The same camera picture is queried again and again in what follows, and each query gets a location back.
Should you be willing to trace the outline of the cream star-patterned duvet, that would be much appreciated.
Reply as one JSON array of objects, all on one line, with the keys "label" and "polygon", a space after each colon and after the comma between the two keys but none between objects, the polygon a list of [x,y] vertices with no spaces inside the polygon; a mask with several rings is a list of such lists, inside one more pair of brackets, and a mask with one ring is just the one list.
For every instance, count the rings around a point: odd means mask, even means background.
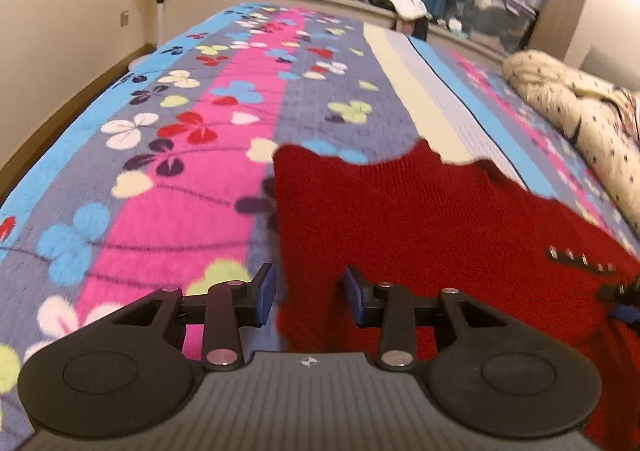
[{"label": "cream star-patterned duvet", "polygon": [[539,50],[502,63],[515,93],[559,130],[639,230],[639,94]]}]

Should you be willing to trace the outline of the red knitted sweater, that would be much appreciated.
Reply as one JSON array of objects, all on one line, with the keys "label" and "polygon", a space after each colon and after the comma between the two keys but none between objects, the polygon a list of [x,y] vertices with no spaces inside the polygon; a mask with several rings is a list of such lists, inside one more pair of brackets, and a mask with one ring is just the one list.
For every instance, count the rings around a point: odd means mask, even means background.
[{"label": "red knitted sweater", "polygon": [[442,162],[425,140],[369,165],[288,145],[273,169],[286,281],[277,326],[289,349],[375,351],[378,334],[348,311],[348,266],[421,296],[455,287],[587,356],[603,386],[587,435],[638,448],[638,336],[597,292],[606,269],[629,283],[639,264],[603,230],[488,160]]}]

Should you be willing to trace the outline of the colourful floral bed blanket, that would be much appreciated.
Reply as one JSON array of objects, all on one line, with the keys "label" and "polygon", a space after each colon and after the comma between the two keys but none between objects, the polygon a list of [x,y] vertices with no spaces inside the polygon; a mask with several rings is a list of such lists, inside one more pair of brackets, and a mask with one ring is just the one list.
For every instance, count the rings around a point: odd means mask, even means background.
[{"label": "colourful floral bed blanket", "polygon": [[457,52],[357,20],[243,4],[154,52],[81,113],[1,208],[1,445],[32,427],[18,375],[36,351],[157,289],[200,295],[278,277],[247,353],[289,350],[273,156],[352,165],[425,140],[446,164],[494,163],[563,203],[639,263],[639,241],[579,152]]}]

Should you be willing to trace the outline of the white clothes pile on sill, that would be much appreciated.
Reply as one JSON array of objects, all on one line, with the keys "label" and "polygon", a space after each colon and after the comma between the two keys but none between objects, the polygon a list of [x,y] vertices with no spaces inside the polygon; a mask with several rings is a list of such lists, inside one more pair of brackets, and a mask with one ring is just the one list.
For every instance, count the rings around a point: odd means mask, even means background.
[{"label": "white clothes pile on sill", "polygon": [[425,41],[432,15],[422,0],[370,0],[371,4],[394,14],[396,32]]}]

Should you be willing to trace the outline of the clear plastic storage bin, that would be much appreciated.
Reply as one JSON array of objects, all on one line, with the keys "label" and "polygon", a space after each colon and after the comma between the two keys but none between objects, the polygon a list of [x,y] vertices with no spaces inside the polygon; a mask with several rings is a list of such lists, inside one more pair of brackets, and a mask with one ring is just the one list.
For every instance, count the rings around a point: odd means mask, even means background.
[{"label": "clear plastic storage bin", "polygon": [[521,49],[536,19],[524,0],[446,0],[444,11],[451,31],[503,55]]}]

